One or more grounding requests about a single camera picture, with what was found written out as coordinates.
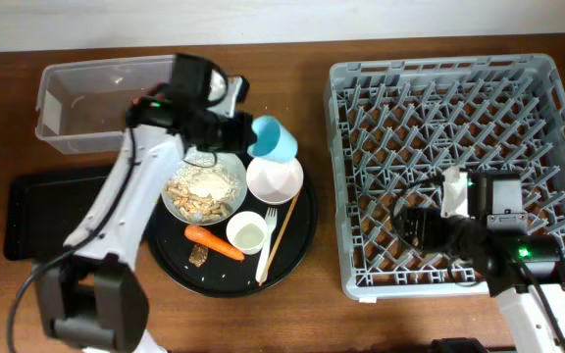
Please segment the blue cup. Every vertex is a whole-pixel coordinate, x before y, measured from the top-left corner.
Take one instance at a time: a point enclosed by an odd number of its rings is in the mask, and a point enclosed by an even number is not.
[[[256,142],[247,148],[252,157],[286,163],[298,153],[298,142],[276,118],[263,116],[252,122]]]

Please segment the green light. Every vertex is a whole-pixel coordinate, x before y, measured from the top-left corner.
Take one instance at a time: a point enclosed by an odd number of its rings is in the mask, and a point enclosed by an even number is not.
[[[527,256],[529,256],[529,249],[527,249],[527,248],[520,248],[520,249],[518,249],[518,256],[520,256],[520,257],[527,257]]]

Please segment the gray dish rack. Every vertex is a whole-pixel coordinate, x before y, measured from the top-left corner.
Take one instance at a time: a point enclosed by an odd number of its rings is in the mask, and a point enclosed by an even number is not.
[[[447,259],[398,244],[387,205],[452,165],[520,174],[529,234],[565,255],[565,92],[542,54],[340,63],[324,95],[341,285],[352,299],[487,293],[451,282]],[[440,189],[411,204],[439,207]],[[461,284],[473,269],[455,266]]]

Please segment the plastic crate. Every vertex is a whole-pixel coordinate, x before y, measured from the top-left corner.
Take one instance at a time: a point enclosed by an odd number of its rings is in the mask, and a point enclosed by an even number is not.
[[[324,96],[343,291],[350,298],[488,293],[447,259],[398,244],[387,206],[406,184],[460,164],[520,174],[529,234],[565,255],[565,93],[546,55],[341,63]],[[440,206],[417,188],[412,203]],[[471,268],[455,267],[472,282]]]
[[[36,137],[64,154],[119,151],[131,100],[169,80],[173,63],[164,55],[45,68]]]

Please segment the utensil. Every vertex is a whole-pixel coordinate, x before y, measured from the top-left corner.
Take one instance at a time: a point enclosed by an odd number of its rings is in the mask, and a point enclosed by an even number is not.
[[[251,211],[237,213],[226,226],[228,241],[245,255],[254,255],[261,250],[267,232],[263,217]]]
[[[298,142],[276,118],[257,118],[252,123],[252,130],[256,134],[256,142],[247,148],[250,156],[286,163],[298,153]]]
[[[295,158],[284,164],[255,158],[247,166],[245,178],[256,198],[270,205],[281,205],[298,193],[304,172]]]
[[[265,235],[265,242],[263,243],[263,249],[261,249],[261,257],[259,258],[259,264],[256,267],[256,280],[267,279],[267,273],[263,274],[265,270],[265,265],[270,257],[270,247],[272,243],[272,233],[276,229],[276,221],[278,217],[278,210],[274,207],[270,207],[265,214],[265,224],[267,225],[267,234]]]
[[[293,208],[295,207],[295,203],[298,200],[298,196],[300,196],[300,191],[298,191],[298,193],[296,193],[295,196],[293,196],[293,201],[291,201],[291,206],[289,206],[289,210],[286,212],[286,217],[284,218],[284,222],[282,222],[281,231],[279,232],[279,236],[276,238],[276,242],[274,243],[274,247],[272,248],[272,255],[270,255],[270,258],[267,260],[267,265],[265,265],[265,270],[263,271],[263,275],[259,280],[259,286],[262,285],[263,282],[265,281],[265,278],[267,277],[267,271],[270,269],[270,266],[272,266],[272,260],[274,260],[274,257],[276,256],[276,252],[279,249],[279,245],[281,244],[281,239],[283,239],[284,230],[286,229],[286,224],[289,223],[289,219],[291,218],[291,214],[293,213]]]
[[[191,163],[196,163],[198,165],[201,163],[202,166],[211,166],[214,161],[214,158],[213,155],[210,153],[198,152],[193,148],[191,148],[187,152],[185,160]],[[161,198],[163,199],[163,204],[165,204],[167,210],[169,210],[169,212],[172,215],[174,215],[174,217],[187,224],[194,224],[198,226],[210,226],[219,223],[223,220],[226,220],[228,217],[232,216],[234,212],[236,212],[236,210],[241,206],[241,204],[243,204],[243,201],[245,200],[245,195],[247,195],[247,183],[245,182],[245,166],[243,165],[243,162],[241,162],[241,160],[238,157],[236,157],[236,155],[233,153],[218,153],[217,163],[225,167],[226,170],[228,171],[229,176],[235,178],[238,182],[238,187],[236,189],[236,196],[232,201],[229,200],[225,202],[229,214],[225,217],[219,217],[215,220],[210,220],[210,221],[202,221],[201,218],[188,220],[180,213],[176,205],[174,205],[174,200],[169,195],[167,188],[163,188],[163,191],[161,191]],[[179,162],[176,167],[176,171],[178,171],[180,168],[184,167],[185,165],[186,165],[185,161]]]

